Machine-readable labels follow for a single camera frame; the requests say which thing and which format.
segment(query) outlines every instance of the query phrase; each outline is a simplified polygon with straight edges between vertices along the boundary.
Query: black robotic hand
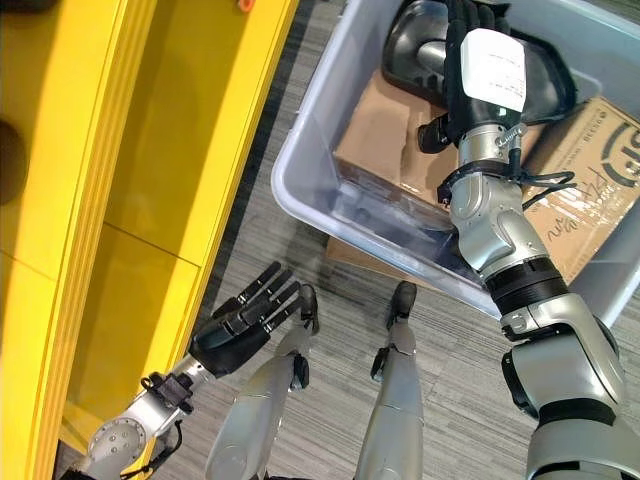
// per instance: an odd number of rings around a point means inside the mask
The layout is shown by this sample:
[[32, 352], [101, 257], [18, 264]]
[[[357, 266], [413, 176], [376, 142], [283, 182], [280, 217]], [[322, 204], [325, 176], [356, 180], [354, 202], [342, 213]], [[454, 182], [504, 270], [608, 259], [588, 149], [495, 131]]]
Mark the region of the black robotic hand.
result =
[[462, 45], [468, 33], [478, 28], [509, 35], [503, 16], [487, 4], [471, 0], [447, 0], [449, 28], [444, 61], [444, 92], [448, 113], [420, 127], [418, 140], [426, 153], [437, 153], [450, 143], [458, 145], [462, 136], [481, 125], [493, 123], [509, 129], [520, 122], [521, 111], [470, 96], [463, 80]]
[[292, 272], [272, 263], [237, 297], [229, 298], [193, 337], [189, 353], [216, 378], [233, 373], [247, 362], [298, 309], [302, 319], [317, 325], [317, 303], [313, 287], [298, 282], [277, 292]]

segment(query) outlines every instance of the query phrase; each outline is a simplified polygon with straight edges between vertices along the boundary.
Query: yellow shelf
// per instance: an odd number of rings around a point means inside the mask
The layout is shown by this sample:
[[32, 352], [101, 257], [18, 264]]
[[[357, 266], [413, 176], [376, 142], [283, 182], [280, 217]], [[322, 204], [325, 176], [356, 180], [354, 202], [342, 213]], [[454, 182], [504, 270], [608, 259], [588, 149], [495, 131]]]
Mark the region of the yellow shelf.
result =
[[153, 6], [62, 0], [45, 13], [0, 17], [0, 116], [28, 157], [21, 195], [0, 207], [2, 478], [51, 475]]
[[0, 210], [2, 478], [49, 478], [58, 436], [85, 448], [183, 355], [295, 4], [2, 15], [0, 115], [29, 162]]

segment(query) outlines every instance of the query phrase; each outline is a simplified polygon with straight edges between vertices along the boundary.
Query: cardboard box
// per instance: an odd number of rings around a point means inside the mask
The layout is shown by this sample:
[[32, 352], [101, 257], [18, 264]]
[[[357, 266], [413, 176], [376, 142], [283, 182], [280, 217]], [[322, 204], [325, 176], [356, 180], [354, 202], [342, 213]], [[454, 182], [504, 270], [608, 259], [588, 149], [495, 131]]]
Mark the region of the cardboard box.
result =
[[[425, 154], [417, 139], [420, 125], [444, 113], [390, 85], [376, 70], [334, 152], [340, 175], [432, 229], [452, 229], [437, 189], [458, 168], [458, 151], [451, 145], [439, 154]], [[541, 131], [542, 127], [531, 128], [525, 136], [523, 158]]]
[[[545, 132], [525, 166], [532, 173], [576, 174], [576, 188], [548, 195], [526, 211], [571, 282], [638, 198], [640, 124], [593, 99]], [[540, 190], [525, 189], [524, 201]]]
[[384, 263], [382, 260], [379, 260], [376, 257], [373, 257], [368, 253], [358, 250], [357, 248], [333, 237], [329, 238], [325, 255], [329, 260], [354, 265], [356, 267], [364, 268], [365, 270], [387, 275], [388, 277], [395, 278], [398, 281], [406, 280], [408, 282], [415, 283], [416, 285], [436, 290], [435, 287], [424, 280], [414, 277], [413, 275], [409, 275], [402, 270], [398, 270], [388, 263]]

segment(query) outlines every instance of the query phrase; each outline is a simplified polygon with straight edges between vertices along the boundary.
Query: black cable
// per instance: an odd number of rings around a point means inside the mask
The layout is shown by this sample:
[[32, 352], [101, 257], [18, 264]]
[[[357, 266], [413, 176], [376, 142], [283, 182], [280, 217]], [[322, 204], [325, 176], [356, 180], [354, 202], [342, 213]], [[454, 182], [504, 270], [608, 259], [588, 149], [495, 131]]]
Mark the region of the black cable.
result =
[[147, 463], [144, 467], [141, 467], [138, 470], [133, 470], [132, 472], [120, 474], [120, 480], [128, 480], [141, 473], [149, 473], [149, 471], [152, 472], [151, 475], [149, 475], [149, 477], [151, 477], [154, 473], [156, 473], [157, 469], [164, 462], [166, 462], [171, 455], [176, 453], [176, 450], [178, 450], [182, 445], [182, 428], [180, 427], [181, 423], [182, 423], [182, 420], [178, 420], [176, 421], [176, 423], [174, 423], [176, 430], [178, 431], [178, 440], [176, 441], [176, 444], [172, 448], [169, 448], [169, 449], [165, 448], [164, 450], [162, 450], [156, 458], [154, 458], [153, 460], [150, 460], [149, 463]]
[[520, 167], [522, 150], [512, 148], [509, 150], [509, 178], [520, 185], [544, 188], [545, 190], [534, 195], [522, 204], [522, 210], [526, 210], [534, 203], [542, 200], [550, 193], [554, 193], [565, 188], [573, 188], [575, 183], [569, 183], [575, 177], [575, 173], [570, 171], [547, 173], [544, 175], [531, 175]]
[[[540, 177], [550, 177], [550, 178], [556, 178], [559, 179], [557, 182], [539, 182], [537, 181]], [[573, 180], [573, 177], [575, 177], [575, 173], [573, 172], [558, 172], [558, 173], [552, 173], [549, 175], [539, 175], [539, 176], [532, 176], [530, 177], [529, 180], [524, 180], [522, 182], [523, 185], [531, 185], [534, 187], [542, 187], [545, 188], [546, 190], [544, 190], [543, 192], [538, 193], [537, 195], [534, 195], [533, 197], [531, 197], [529, 200], [527, 200], [526, 202], [524, 202], [522, 204], [522, 210], [526, 210], [527, 208], [529, 208], [531, 205], [533, 205], [534, 203], [536, 203], [539, 200], [542, 200], [544, 197], [546, 197], [547, 195], [549, 195], [550, 193], [554, 193], [554, 192], [558, 192], [560, 190], [564, 190], [565, 188], [574, 188], [577, 184], [576, 183], [569, 183], [571, 180]]]

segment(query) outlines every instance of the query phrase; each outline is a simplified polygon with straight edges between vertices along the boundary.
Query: translucent plastic bin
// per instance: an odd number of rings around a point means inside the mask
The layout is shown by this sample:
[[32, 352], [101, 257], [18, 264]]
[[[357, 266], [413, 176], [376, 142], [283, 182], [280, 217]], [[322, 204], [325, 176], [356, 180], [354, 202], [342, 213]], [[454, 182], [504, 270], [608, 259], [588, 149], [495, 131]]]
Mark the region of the translucent plastic bin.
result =
[[[498, 317], [475, 274], [452, 253], [449, 235], [342, 182], [334, 165], [332, 152], [380, 63], [401, 3], [349, 2], [278, 156], [273, 193], [290, 215]], [[640, 118], [640, 26], [580, 0], [512, 4], [508, 18], [514, 28], [553, 42], [569, 62], [580, 99], [600, 93]], [[640, 243], [632, 240], [638, 228], [636, 206], [572, 284], [608, 325], [640, 281]]]

